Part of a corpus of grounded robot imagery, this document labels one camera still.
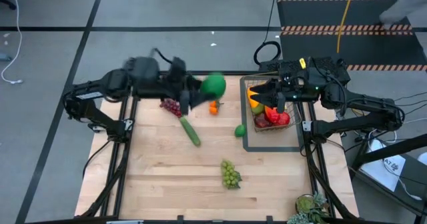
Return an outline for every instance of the wooden table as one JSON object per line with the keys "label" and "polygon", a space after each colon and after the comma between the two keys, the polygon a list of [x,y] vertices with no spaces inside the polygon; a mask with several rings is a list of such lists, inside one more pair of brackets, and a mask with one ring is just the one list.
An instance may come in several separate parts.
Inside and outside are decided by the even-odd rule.
{"label": "wooden table", "polygon": [[[176,220],[266,220],[272,215],[285,221],[295,213],[294,203],[311,193],[306,158],[299,153],[246,152],[234,128],[242,123],[238,76],[227,76],[227,90],[218,116],[209,114],[208,104],[188,116],[201,139],[195,147],[179,121],[159,108],[159,100],[139,102],[121,202],[120,219]],[[104,101],[101,110],[117,119],[120,103]],[[333,110],[315,104],[318,119],[333,121]],[[330,137],[341,143],[338,134]],[[100,148],[106,134],[95,134],[90,155]],[[343,151],[325,143],[324,157],[331,188],[358,215]],[[100,153],[86,171],[76,215],[83,213],[105,185],[112,145]],[[220,163],[229,159],[242,174],[241,189],[222,187]],[[111,192],[112,213],[115,190]]]}

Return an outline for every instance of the basket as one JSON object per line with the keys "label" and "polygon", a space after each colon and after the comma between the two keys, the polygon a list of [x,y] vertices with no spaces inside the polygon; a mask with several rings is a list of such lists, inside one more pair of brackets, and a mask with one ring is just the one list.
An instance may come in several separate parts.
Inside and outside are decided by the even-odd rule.
{"label": "basket", "polygon": [[272,74],[273,73],[263,73],[263,74],[247,75],[247,76],[243,77],[244,83],[245,83],[245,88],[246,88],[244,94],[245,94],[246,100],[248,102],[248,104],[246,105],[246,108],[248,108],[249,112],[251,113],[252,122],[254,124],[254,128],[255,128],[256,132],[287,129],[289,127],[292,127],[295,124],[301,123],[301,114],[300,114],[300,111],[298,110],[298,108],[296,107],[296,105],[292,102],[286,102],[285,103],[285,112],[290,116],[289,124],[282,125],[282,126],[264,127],[264,128],[259,128],[256,126],[256,124],[255,124],[255,117],[256,116],[254,115],[254,113],[252,113],[251,107],[249,105],[249,97],[248,97],[247,90],[249,87],[264,84],[271,78],[279,78],[278,76],[275,76]]}

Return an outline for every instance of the floor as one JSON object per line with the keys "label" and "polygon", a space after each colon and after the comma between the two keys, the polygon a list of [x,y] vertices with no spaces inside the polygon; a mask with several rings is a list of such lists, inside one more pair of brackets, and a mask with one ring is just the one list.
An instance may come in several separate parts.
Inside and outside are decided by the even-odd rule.
{"label": "floor", "polygon": [[[152,47],[158,47],[169,57],[175,55],[186,60],[190,70],[256,70],[252,55],[265,35],[258,27],[267,25],[272,0],[101,0],[96,16],[90,21],[94,2],[19,0],[22,27],[57,28],[24,31],[21,54],[6,72],[8,78],[22,79],[23,83],[0,82],[0,223],[17,220],[42,149],[50,147],[50,143],[45,168],[35,176],[40,177],[40,182],[34,189],[28,215],[20,215],[19,220],[73,217],[92,134],[85,125],[69,121],[64,113],[56,112],[67,81],[98,79],[120,67],[128,57],[148,54]],[[422,9],[411,14],[412,25],[427,27],[426,13],[427,9]],[[0,30],[15,25],[15,14],[0,4]],[[84,42],[87,24],[102,28],[93,29]],[[209,28],[203,31],[148,28],[191,26]],[[280,26],[276,9],[272,26]],[[147,28],[131,32],[112,31],[108,27]],[[276,35],[278,33],[271,32],[268,39],[274,40]],[[417,36],[426,48],[427,33],[417,33]],[[18,42],[16,32],[0,31],[2,52],[14,55]],[[260,59],[268,59],[273,52],[262,51]],[[165,63],[161,64],[162,69],[166,67]],[[351,71],[350,75],[349,90],[393,99],[425,91],[427,85],[425,72]],[[402,103],[419,100],[423,100],[423,96]],[[425,113],[425,109],[421,109],[407,118],[426,117]],[[57,120],[57,129],[53,119]],[[405,125],[398,136],[412,137],[426,129],[427,121],[423,120]],[[343,139],[344,145],[353,145],[353,138],[349,134]],[[410,154],[417,157],[424,151]],[[354,154],[349,153],[349,163]],[[369,186],[357,179],[353,186],[361,217],[373,221],[413,222],[413,214]]]}

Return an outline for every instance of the white paper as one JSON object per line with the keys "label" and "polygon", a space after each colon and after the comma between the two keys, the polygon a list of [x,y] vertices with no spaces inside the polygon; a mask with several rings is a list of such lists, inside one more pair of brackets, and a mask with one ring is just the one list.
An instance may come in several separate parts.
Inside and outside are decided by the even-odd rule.
{"label": "white paper", "polygon": [[[385,147],[378,140],[373,140],[371,142],[370,149],[368,152],[375,151]],[[405,158],[400,155],[395,155],[393,157],[387,157],[384,159],[384,164],[382,160],[373,161],[371,163],[363,164],[361,170],[371,176],[374,180],[381,183],[383,186],[387,187],[389,190],[394,191],[398,184],[400,174],[403,170],[405,164]]]}

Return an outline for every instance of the red grapes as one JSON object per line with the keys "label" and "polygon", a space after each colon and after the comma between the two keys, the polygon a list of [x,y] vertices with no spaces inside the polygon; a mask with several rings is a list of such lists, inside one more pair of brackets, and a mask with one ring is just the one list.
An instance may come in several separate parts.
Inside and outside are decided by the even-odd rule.
{"label": "red grapes", "polygon": [[165,99],[160,103],[160,107],[172,112],[178,118],[182,117],[181,110],[179,110],[179,103],[172,99]]}

